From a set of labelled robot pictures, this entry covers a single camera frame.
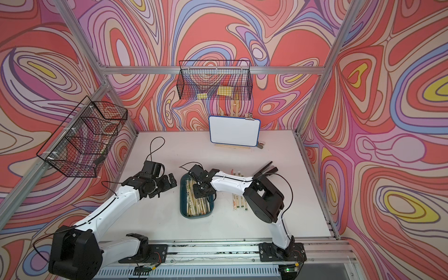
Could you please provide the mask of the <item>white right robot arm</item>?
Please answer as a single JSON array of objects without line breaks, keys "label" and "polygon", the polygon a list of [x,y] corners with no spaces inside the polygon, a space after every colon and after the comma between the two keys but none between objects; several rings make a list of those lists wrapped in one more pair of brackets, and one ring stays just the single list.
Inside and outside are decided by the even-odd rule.
[{"label": "white right robot arm", "polygon": [[239,177],[218,169],[207,171],[199,164],[194,165],[188,174],[194,180],[193,194],[196,198],[214,196],[218,192],[242,196],[254,215],[268,224],[272,242],[259,244],[260,261],[293,261],[297,265],[306,261],[303,245],[295,241],[284,222],[284,213],[289,210],[284,205],[285,197],[267,174]]}]

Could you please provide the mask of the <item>aluminium frame post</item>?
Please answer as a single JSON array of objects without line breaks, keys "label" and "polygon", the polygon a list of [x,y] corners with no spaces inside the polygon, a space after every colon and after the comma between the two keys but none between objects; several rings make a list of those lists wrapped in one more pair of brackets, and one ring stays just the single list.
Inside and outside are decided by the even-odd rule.
[{"label": "aluminium frame post", "polygon": [[124,107],[122,100],[120,99],[116,90],[112,87],[107,74],[103,70],[103,65],[101,65],[99,59],[94,53],[68,1],[54,1],[54,5],[58,9],[60,16],[63,18],[65,24],[72,33],[74,40],[79,45],[80,50],[84,53],[94,74],[100,81],[101,87],[96,91],[91,99],[100,100],[107,93],[114,104]]}]

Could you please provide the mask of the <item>black stapler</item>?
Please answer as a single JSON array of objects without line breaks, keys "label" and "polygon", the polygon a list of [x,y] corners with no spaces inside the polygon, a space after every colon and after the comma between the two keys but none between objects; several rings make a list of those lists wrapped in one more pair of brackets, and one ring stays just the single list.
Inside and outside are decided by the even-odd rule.
[{"label": "black stapler", "polygon": [[253,177],[258,178],[260,176],[270,176],[276,174],[278,172],[278,168],[273,165],[273,161],[270,161],[265,166],[263,166],[259,171],[257,171]]}]

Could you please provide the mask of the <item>teal plastic storage box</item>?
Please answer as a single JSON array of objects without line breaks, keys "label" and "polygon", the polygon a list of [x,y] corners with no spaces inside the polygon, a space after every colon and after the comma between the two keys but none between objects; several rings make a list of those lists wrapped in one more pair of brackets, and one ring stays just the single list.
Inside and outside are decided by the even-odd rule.
[{"label": "teal plastic storage box", "polygon": [[180,182],[180,213],[187,219],[205,218],[214,210],[215,196],[196,198],[193,192],[195,181],[185,174]]}]

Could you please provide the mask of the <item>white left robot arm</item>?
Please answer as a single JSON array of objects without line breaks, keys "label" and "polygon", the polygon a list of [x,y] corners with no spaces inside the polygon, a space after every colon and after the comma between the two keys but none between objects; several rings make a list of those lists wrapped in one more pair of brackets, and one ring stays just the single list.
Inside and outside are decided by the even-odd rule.
[{"label": "white left robot arm", "polygon": [[136,175],[122,182],[114,196],[71,227],[60,227],[53,236],[49,273],[68,280],[91,280],[103,268],[121,260],[146,263],[162,257],[152,250],[146,236],[129,233],[126,237],[100,243],[103,235],[129,208],[144,198],[160,196],[177,186],[173,174],[165,174],[161,163],[145,161]]}]

